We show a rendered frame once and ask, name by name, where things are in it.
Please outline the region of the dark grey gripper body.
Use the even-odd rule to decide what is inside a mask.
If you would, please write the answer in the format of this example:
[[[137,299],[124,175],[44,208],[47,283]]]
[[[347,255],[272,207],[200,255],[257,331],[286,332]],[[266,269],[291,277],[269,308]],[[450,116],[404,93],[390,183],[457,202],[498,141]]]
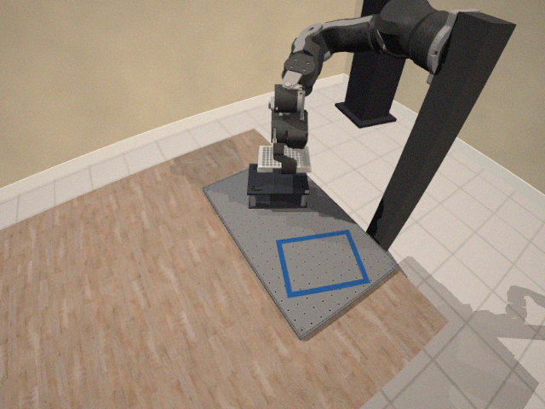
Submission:
[[[286,143],[287,147],[293,149],[303,149],[306,146],[308,140],[308,112],[304,110],[305,90],[302,91],[301,96],[301,113],[285,115],[272,111],[272,143],[273,128],[277,128],[277,143]]]

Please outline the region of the blue tape square outline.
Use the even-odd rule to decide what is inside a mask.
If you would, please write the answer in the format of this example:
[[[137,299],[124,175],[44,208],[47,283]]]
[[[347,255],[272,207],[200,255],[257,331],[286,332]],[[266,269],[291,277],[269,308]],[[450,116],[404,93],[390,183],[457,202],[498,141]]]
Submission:
[[[326,238],[326,237],[343,235],[343,234],[345,234],[347,236],[347,239],[349,241],[349,244],[351,245],[351,248],[353,250],[353,254],[354,254],[355,258],[356,258],[357,264],[359,265],[359,269],[360,269],[360,272],[361,272],[363,278],[358,279],[358,280],[354,280],[354,281],[345,282],[345,283],[335,284],[335,285],[327,285],[327,286],[322,286],[322,287],[317,287],[317,288],[312,288],[312,289],[307,289],[307,290],[302,290],[302,291],[292,291],[291,285],[290,285],[290,278],[289,278],[289,274],[288,274],[288,270],[287,270],[287,266],[286,266],[286,262],[285,262],[285,258],[284,258],[284,251],[283,251],[282,244],[298,242],[298,241],[303,241],[303,240],[310,240],[310,239],[320,239],[320,238]],[[281,268],[282,268],[282,272],[283,272],[283,276],[284,276],[284,284],[285,284],[285,288],[286,288],[288,298],[300,297],[300,296],[305,296],[305,295],[310,295],[310,294],[315,294],[315,293],[320,293],[320,292],[325,292],[325,291],[333,291],[333,290],[337,290],[337,289],[342,289],[342,288],[347,288],[347,287],[351,287],[351,286],[363,285],[363,284],[370,283],[370,280],[369,280],[368,275],[367,275],[367,273],[366,273],[366,271],[364,269],[364,265],[363,265],[363,263],[361,261],[359,253],[357,251],[357,248],[356,248],[356,246],[355,246],[355,244],[353,242],[353,238],[352,238],[352,236],[351,236],[351,234],[349,232],[349,229],[348,230],[337,231],[337,232],[331,232],[331,233],[314,234],[314,235],[291,238],[291,239],[280,239],[280,240],[276,240],[276,243],[277,243],[277,247],[278,247],[278,255],[279,255],[279,260],[280,260],[280,263],[281,263]]]

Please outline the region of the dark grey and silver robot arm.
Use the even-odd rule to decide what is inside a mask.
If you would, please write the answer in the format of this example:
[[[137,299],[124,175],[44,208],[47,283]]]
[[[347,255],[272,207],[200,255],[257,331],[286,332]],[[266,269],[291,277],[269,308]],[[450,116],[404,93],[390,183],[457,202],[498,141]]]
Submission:
[[[323,62],[338,52],[374,50],[379,55],[411,59],[429,72],[427,83],[431,84],[459,11],[481,13],[477,9],[438,11],[428,0],[391,0],[380,14],[308,26],[291,45],[283,84],[274,84],[268,108],[301,113],[302,91],[311,94]]]

